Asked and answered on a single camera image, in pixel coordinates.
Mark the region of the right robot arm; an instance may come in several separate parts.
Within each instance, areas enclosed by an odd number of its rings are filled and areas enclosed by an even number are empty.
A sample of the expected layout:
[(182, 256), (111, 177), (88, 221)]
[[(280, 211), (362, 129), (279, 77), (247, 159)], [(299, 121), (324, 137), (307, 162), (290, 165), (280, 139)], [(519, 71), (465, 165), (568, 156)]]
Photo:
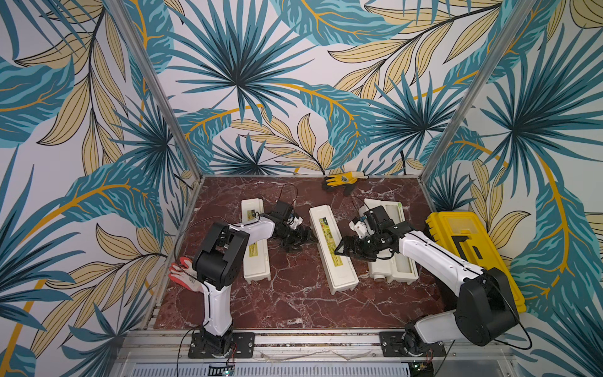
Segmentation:
[(403, 232), (398, 225), (364, 238), (346, 236), (334, 253), (375, 262), (385, 250), (392, 257), (400, 254), (417, 262), (457, 297), (455, 309), (406, 325), (402, 340), (406, 353), (420, 355), (432, 345), (457, 339), (483, 347), (520, 324), (510, 282), (502, 270), (487, 270), (461, 259), (422, 232)]

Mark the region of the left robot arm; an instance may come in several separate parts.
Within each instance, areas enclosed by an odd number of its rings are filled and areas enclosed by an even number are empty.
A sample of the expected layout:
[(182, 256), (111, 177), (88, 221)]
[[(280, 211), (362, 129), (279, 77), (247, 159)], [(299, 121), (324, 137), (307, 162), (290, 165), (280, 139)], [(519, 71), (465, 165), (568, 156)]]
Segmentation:
[(275, 222), (264, 215), (241, 224), (214, 223), (193, 259), (192, 268), (204, 298), (204, 330), (223, 337), (231, 330), (230, 292), (243, 268), (249, 245), (276, 238), (282, 248), (296, 251), (313, 240), (301, 218)]

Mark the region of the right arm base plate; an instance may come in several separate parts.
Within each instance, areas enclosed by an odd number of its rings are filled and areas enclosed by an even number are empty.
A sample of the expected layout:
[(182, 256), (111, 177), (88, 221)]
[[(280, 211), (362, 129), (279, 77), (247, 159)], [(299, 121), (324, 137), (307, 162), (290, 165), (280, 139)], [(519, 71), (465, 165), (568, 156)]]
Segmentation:
[(395, 357), (443, 357), (446, 354), (443, 342), (425, 343), (419, 336), (406, 331), (381, 331), (379, 343), (385, 358)]

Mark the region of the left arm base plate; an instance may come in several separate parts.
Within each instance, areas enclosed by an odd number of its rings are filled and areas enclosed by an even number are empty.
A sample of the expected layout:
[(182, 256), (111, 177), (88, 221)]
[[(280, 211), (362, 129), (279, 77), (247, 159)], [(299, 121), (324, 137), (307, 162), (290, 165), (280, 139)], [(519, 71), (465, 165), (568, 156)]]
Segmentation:
[(235, 358), (251, 359), (254, 353), (255, 334), (253, 332), (231, 332), (222, 337), (201, 331), (192, 335), (188, 358)]

